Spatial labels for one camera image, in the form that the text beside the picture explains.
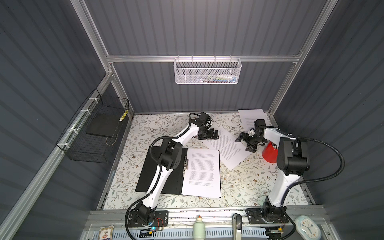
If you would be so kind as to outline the printed paper sheet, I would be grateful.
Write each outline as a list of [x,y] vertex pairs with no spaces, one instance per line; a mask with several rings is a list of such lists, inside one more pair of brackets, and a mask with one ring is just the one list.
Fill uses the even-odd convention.
[[246,151],[246,147],[241,142],[235,142],[236,138],[225,128],[218,128],[219,139],[203,140],[203,143],[213,150],[220,152],[220,161],[229,169],[233,170],[251,153]]
[[210,149],[188,149],[182,195],[221,197],[220,153]]
[[272,123],[267,115],[262,109],[258,110],[238,110],[242,127],[244,132],[248,132],[251,128],[254,127],[254,121],[257,119],[263,119],[266,122],[267,126],[272,126]]

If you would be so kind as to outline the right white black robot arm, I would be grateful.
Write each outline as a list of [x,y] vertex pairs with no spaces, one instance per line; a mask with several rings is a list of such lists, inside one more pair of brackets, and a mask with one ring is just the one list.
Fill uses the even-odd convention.
[[241,132],[235,142],[241,141],[247,144],[246,151],[251,153],[255,153],[257,146],[261,144],[277,146],[278,178],[273,190],[263,203],[261,213],[264,218],[283,215],[285,192],[290,190],[291,184],[296,183],[310,168],[308,141],[290,137],[278,128],[267,126],[263,119],[255,120],[254,127],[248,132]]

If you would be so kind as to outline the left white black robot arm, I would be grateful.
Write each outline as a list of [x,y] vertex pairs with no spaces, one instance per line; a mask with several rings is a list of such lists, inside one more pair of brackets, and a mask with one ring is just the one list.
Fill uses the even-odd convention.
[[183,145],[194,137],[199,140],[218,140],[219,133],[211,128],[212,118],[207,113],[190,113],[188,125],[174,136],[156,138],[148,148],[148,154],[156,164],[155,176],[146,192],[139,200],[145,210],[155,210],[160,194],[170,174],[182,161]]

